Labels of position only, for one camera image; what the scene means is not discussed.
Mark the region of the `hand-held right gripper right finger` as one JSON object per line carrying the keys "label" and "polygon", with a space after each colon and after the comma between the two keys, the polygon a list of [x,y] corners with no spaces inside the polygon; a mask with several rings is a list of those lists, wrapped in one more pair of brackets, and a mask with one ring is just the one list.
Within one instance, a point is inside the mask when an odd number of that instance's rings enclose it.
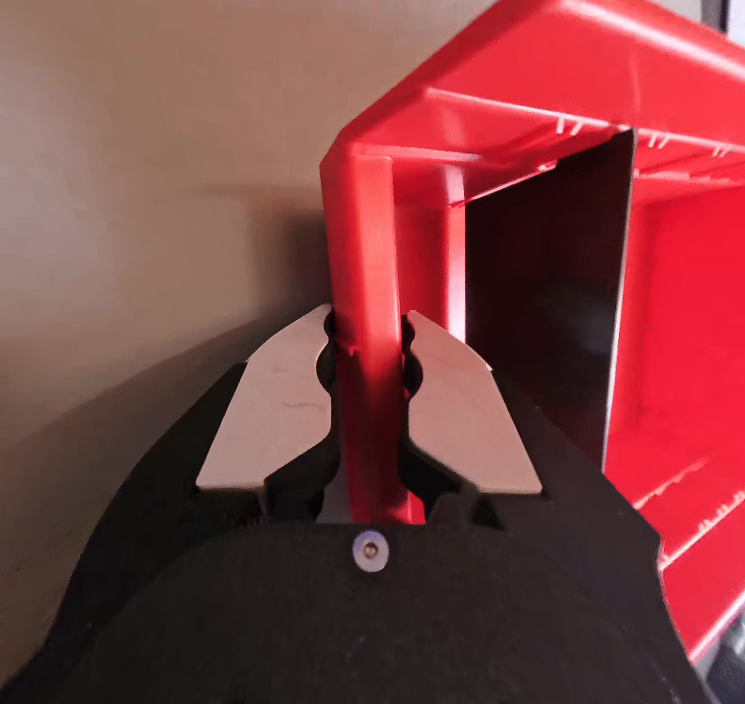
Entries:
{"label": "hand-held right gripper right finger", "polygon": [[491,366],[418,311],[406,317],[407,402],[398,474],[421,501],[442,494],[536,496],[542,484]]}

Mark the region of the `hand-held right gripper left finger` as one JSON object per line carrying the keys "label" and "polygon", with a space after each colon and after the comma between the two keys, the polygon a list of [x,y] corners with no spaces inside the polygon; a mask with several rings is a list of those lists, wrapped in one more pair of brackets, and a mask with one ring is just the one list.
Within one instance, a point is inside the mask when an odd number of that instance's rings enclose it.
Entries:
{"label": "hand-held right gripper left finger", "polygon": [[197,476],[201,492],[245,492],[266,504],[321,500],[337,475],[333,311],[322,304],[246,361]]}

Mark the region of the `red plastic bin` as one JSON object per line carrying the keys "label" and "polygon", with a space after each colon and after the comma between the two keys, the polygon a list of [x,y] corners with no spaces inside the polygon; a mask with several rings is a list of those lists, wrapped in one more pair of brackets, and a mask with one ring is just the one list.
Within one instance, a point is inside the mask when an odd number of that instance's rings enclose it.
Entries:
{"label": "red plastic bin", "polygon": [[638,134],[604,475],[699,662],[743,611],[743,48],[646,0],[500,0],[321,161],[352,514],[396,475],[402,315],[466,342],[466,206]]}

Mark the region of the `black flat panel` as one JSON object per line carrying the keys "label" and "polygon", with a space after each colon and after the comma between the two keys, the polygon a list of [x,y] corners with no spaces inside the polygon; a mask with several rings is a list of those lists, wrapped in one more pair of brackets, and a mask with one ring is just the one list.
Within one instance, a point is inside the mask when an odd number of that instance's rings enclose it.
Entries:
{"label": "black flat panel", "polygon": [[466,206],[466,342],[605,461],[638,134]]}

